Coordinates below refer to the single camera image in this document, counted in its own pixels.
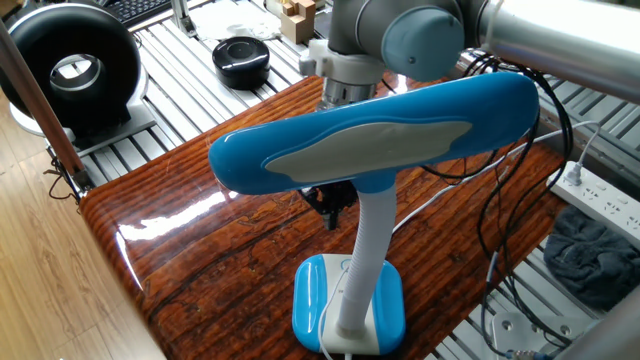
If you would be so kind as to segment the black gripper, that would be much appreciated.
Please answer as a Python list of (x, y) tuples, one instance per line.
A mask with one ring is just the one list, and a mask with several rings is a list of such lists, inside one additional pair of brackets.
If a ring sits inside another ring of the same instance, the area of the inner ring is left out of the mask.
[(339, 181), (303, 188), (301, 197), (320, 215), (326, 230), (335, 230), (341, 211), (357, 201), (357, 192), (351, 181)]

